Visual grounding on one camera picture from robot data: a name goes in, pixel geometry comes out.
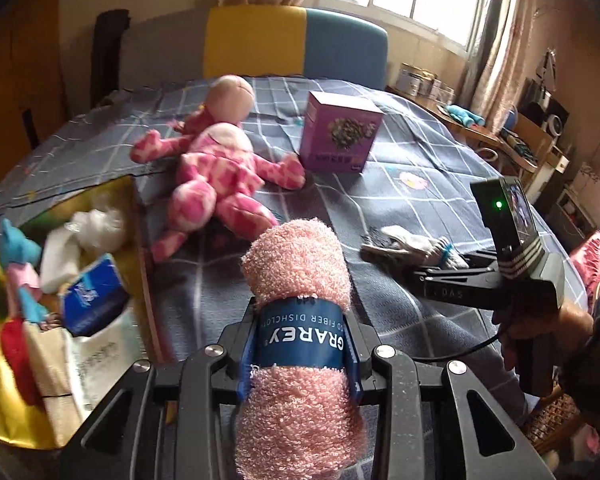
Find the box top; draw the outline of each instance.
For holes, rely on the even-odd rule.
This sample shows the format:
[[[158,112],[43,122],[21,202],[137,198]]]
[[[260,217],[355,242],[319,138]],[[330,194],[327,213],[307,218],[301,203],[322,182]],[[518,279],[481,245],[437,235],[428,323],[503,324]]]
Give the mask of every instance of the box top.
[[[367,110],[381,114],[382,110],[378,108],[371,99],[366,97],[357,97],[351,95],[332,94],[330,92],[309,92],[315,97],[321,105],[340,106],[343,108],[355,108],[357,110]]]

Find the person's arm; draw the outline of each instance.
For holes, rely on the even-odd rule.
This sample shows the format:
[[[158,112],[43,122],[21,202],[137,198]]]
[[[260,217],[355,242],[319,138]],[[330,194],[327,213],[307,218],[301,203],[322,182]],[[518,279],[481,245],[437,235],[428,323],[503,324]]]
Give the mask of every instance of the person's arm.
[[[512,320],[508,328],[502,330],[500,341],[505,368],[511,370],[517,361],[514,340],[553,333],[558,350],[556,365],[562,365],[560,386],[600,434],[600,298],[594,317],[595,321],[567,300],[556,314]],[[505,321],[502,314],[494,314],[494,323],[502,322],[504,327]]]

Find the bed sheet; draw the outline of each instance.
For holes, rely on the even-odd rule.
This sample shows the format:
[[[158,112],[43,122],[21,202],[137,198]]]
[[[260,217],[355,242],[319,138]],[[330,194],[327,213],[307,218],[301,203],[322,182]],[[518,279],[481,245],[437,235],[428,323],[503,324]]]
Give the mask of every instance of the bed sheet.
[[[299,149],[311,90],[362,95],[385,113],[362,174],[309,174],[299,191],[267,183],[256,193],[285,221],[319,218],[333,227],[360,298],[356,311],[376,328],[382,342],[411,356],[432,357],[462,351],[493,335],[496,327],[490,312],[421,301],[378,266],[363,261],[359,247],[361,236],[371,227],[391,224],[415,234],[444,235],[461,252],[493,246],[469,185],[497,172],[453,140],[432,115],[398,96],[339,80],[264,77],[248,81],[256,104],[243,127],[255,151],[271,160]],[[139,166],[129,160],[129,148],[149,128],[158,129],[163,137],[176,135],[168,121],[196,110],[210,83],[122,91],[109,105],[71,120],[0,183],[0,218],[21,224],[87,186],[131,173],[146,205],[150,238],[156,239],[174,187],[176,160]],[[416,177],[426,186],[410,186]],[[564,257],[566,296],[586,308],[584,286],[567,254],[535,211],[534,218],[548,249]],[[240,321],[250,298],[240,273],[240,257],[247,248],[248,242],[237,240],[213,220],[171,259],[156,266],[154,311],[163,346],[173,358],[184,359],[215,342],[225,325]],[[504,370],[497,343],[464,360],[507,413],[522,422],[533,399],[522,393],[515,375]],[[370,477],[376,411],[365,408],[364,412],[369,451],[365,460],[345,471],[344,479]],[[424,420],[430,449],[426,409]]]

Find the red object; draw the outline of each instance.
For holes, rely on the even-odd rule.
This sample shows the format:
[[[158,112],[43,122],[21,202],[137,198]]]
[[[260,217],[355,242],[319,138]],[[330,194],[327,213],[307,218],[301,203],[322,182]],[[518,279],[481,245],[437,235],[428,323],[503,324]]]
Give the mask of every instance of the red object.
[[[593,293],[600,282],[600,231],[593,233],[586,242],[574,250],[569,259],[587,289],[589,313],[591,313]]]
[[[0,329],[0,348],[2,348],[2,354],[13,371],[13,377],[16,379],[16,386],[22,400],[29,406],[42,406],[42,397],[40,397],[40,392],[29,365],[29,352],[24,339],[22,323],[22,318],[16,317],[2,326]]]

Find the towel label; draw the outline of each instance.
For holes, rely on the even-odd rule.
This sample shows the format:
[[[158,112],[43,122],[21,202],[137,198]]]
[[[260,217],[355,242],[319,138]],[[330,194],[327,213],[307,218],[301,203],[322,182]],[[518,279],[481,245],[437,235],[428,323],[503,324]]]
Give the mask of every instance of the towel label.
[[[254,364],[261,368],[343,364],[344,319],[340,307],[316,298],[285,298],[260,311]]]

